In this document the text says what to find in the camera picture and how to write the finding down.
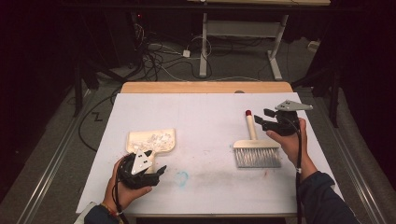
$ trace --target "dark background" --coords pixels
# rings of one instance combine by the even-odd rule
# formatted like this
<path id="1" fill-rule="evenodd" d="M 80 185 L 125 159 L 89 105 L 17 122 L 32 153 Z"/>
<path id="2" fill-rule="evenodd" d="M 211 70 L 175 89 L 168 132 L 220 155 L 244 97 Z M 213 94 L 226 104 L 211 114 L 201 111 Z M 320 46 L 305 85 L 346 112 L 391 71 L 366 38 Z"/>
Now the dark background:
<path id="1" fill-rule="evenodd" d="M 0 4 L 0 199 L 3 199 L 47 122 L 71 90 L 74 68 L 81 55 L 88 55 L 107 68 L 128 64 L 136 55 L 134 35 L 125 13 L 64 12 L 50 0 Z M 345 0 L 332 4 L 349 7 L 361 2 Z M 331 60 L 342 59 L 341 86 L 351 113 L 368 147 L 396 188 L 391 139 L 396 134 L 395 106 L 392 106 L 396 95 L 396 4 L 383 0 L 367 8 L 364 14 L 337 15 L 332 23 L 329 17 L 318 21 L 317 16 L 290 16 L 285 39 L 291 42 L 301 36 L 312 40 L 322 38 L 308 75 Z M 188 43 L 191 35 L 201 29 L 199 14 L 198 21 L 197 14 L 189 12 L 178 12 L 177 16 L 173 12 L 142 15 L 142 23 L 149 30 L 180 43 Z M 178 26 L 170 25 L 180 18 L 183 20 Z M 95 72 L 88 68 L 85 71 Z M 320 77 L 311 84 L 323 81 L 327 79 Z"/>

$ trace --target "brush handle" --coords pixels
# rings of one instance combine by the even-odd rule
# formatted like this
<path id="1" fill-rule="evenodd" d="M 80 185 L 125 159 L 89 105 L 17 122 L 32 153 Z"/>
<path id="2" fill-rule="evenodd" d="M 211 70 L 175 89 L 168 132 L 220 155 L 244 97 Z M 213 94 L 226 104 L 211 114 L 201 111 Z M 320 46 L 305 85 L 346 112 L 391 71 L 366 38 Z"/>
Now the brush handle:
<path id="1" fill-rule="evenodd" d="M 250 135 L 250 140 L 257 140 L 256 128 L 254 127 L 254 120 L 253 117 L 251 116 L 251 111 L 247 110 L 246 115 L 247 115 L 247 127 L 248 127 L 248 133 Z"/>

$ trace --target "hand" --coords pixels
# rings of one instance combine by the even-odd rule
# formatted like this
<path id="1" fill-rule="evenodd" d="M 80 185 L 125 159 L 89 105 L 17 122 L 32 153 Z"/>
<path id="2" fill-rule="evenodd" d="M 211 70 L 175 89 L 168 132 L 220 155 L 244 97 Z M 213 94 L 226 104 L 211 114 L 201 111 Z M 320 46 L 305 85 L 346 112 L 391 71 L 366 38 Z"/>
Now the hand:
<path id="1" fill-rule="evenodd" d="M 300 121 L 300 131 L 301 131 L 301 140 L 302 140 L 302 155 L 301 155 L 301 181 L 306 179 L 308 176 L 312 175 L 318 169 L 315 164 L 311 161 L 311 158 L 308 156 L 307 151 L 307 136 L 306 136 L 306 121 L 305 119 L 299 119 Z M 288 155 L 289 160 L 297 167 L 297 158 L 299 151 L 299 140 L 297 133 L 294 133 L 289 136 L 281 136 L 274 131 L 267 131 L 267 135 L 278 142 L 286 155 Z"/>
<path id="2" fill-rule="evenodd" d="M 119 167 L 119 164 L 122 159 L 116 162 L 114 165 L 113 169 L 113 175 L 111 178 L 108 180 L 107 188 L 106 188 L 106 193 L 105 193 L 105 198 L 103 199 L 103 203 L 105 203 L 111 210 L 114 212 L 117 212 L 117 206 L 113 201 L 113 187 L 115 185 L 116 181 L 116 174 L 117 174 L 117 169 Z M 129 204 L 137 199 L 142 197 L 143 195 L 149 193 L 152 190 L 151 186 L 143 187 L 141 189 L 129 189 L 125 187 L 122 182 L 118 183 L 118 191 L 119 191 L 119 201 L 121 205 L 121 209 L 124 210 L 126 207 L 129 206 Z"/>

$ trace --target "person's left hand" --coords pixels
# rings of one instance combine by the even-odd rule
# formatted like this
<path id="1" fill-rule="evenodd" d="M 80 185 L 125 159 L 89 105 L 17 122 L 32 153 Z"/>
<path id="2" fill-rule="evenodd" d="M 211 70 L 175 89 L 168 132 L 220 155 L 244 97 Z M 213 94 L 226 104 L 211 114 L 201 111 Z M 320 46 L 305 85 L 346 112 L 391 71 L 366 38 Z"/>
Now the person's left hand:
<path id="1" fill-rule="evenodd" d="M 107 188 L 106 188 L 106 193 L 105 193 L 105 198 L 103 199 L 103 203 L 106 204 L 111 210 L 114 212 L 117 212 L 117 206 L 113 201 L 113 187 L 114 184 L 116 183 L 116 174 L 117 174 L 117 168 L 119 167 L 119 164 L 122 159 L 116 162 L 114 165 L 113 169 L 113 175 L 111 178 L 108 180 Z M 129 189 L 125 187 L 124 184 L 121 182 L 118 183 L 118 191 L 119 191 L 119 201 L 121 205 L 121 209 L 124 210 L 126 207 L 129 206 L 129 204 L 139 198 L 142 197 L 143 195 L 149 193 L 152 190 L 151 186 L 143 187 L 141 189 Z"/>

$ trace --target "bracelet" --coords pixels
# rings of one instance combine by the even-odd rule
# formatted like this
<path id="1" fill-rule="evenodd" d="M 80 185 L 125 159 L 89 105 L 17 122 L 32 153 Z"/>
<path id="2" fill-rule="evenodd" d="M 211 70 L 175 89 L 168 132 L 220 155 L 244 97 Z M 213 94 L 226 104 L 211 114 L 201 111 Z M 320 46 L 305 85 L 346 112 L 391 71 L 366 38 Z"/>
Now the bracelet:
<path id="1" fill-rule="evenodd" d="M 107 209 L 108 213 L 113 216 L 113 217 L 118 217 L 119 213 L 114 212 L 113 210 L 111 210 L 111 208 L 109 208 L 107 206 L 107 204 L 105 203 L 101 203 L 100 205 L 102 205 L 105 209 Z"/>

